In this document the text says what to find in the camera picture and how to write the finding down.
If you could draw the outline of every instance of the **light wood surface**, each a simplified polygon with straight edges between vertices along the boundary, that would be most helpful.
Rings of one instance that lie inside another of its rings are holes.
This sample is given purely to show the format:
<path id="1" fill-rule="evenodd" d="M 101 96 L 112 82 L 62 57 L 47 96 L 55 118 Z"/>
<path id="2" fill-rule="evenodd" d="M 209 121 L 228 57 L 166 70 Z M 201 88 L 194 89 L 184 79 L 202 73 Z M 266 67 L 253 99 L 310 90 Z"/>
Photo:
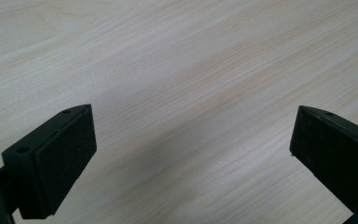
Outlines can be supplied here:
<path id="1" fill-rule="evenodd" d="M 358 124 L 358 1 L 0 0 L 0 153 L 88 103 L 97 154 L 17 223 L 342 223 L 289 142 L 299 105 Z"/>

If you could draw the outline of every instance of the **table surface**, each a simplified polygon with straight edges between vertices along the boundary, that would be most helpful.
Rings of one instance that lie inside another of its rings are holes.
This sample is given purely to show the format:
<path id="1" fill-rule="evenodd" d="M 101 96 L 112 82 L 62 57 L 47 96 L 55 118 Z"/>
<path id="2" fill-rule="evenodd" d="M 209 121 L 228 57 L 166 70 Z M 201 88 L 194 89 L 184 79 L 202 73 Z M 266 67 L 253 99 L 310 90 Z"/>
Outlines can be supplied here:
<path id="1" fill-rule="evenodd" d="M 83 104 L 97 153 L 17 223 L 342 223 L 289 143 L 299 105 L 358 124 L 358 1 L 0 1 L 0 154 Z"/>

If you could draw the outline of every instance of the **wooden surface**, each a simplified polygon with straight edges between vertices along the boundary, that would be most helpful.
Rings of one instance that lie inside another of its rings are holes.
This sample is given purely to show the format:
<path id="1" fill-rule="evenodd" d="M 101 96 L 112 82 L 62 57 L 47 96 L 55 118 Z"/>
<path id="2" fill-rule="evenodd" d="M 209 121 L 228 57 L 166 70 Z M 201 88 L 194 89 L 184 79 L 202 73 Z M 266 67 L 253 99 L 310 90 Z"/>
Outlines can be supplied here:
<path id="1" fill-rule="evenodd" d="M 0 0 L 0 153 L 87 103 L 97 154 L 17 223 L 342 223 L 289 142 L 299 105 L 358 124 L 358 1 Z"/>

